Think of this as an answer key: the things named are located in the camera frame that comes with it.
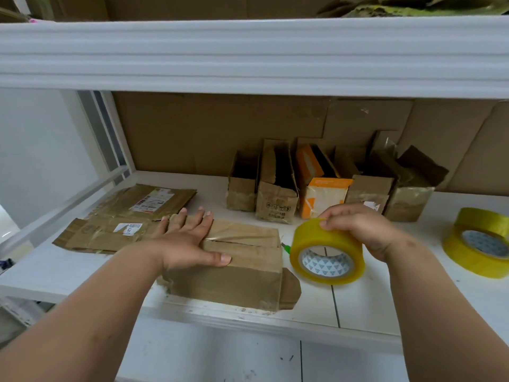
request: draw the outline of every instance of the fingernail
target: fingernail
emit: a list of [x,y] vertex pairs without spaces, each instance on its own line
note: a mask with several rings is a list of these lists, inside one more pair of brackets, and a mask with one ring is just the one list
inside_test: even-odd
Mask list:
[[221,263],[222,264],[228,264],[230,261],[232,261],[232,256],[229,256],[225,253],[221,253]]

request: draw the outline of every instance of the orange box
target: orange box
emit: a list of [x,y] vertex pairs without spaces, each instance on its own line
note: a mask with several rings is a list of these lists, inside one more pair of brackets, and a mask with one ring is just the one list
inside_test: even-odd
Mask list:
[[329,206],[345,201],[353,180],[341,178],[317,145],[306,144],[297,148],[295,160],[302,218],[316,218]]

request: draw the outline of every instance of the tape roll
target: tape roll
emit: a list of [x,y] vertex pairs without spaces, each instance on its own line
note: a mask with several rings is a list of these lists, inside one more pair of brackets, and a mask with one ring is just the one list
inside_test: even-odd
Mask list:
[[508,230],[509,218],[506,216],[483,209],[463,208],[442,247],[464,269],[501,279],[509,275]]
[[364,273],[362,244],[349,232],[324,231],[320,218],[295,230],[289,260],[294,269],[314,282],[341,285]]
[[480,232],[489,232],[505,239],[509,233],[509,217],[478,208],[462,208],[458,213],[455,225]]

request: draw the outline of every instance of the tape core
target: tape core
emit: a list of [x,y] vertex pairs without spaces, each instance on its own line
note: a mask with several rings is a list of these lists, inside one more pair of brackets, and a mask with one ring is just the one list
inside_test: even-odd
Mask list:
[[461,237],[471,248],[479,250],[488,256],[509,260],[509,246],[500,238],[473,230],[463,231]]
[[302,269],[311,275],[330,279],[344,277],[355,269],[352,258],[342,250],[332,246],[315,245],[299,253]]

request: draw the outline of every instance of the right arm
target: right arm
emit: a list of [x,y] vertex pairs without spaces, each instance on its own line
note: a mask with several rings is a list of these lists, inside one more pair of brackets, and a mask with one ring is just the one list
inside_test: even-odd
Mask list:
[[387,264],[408,377],[418,381],[509,381],[509,347],[480,317],[421,242],[361,204],[320,215]]

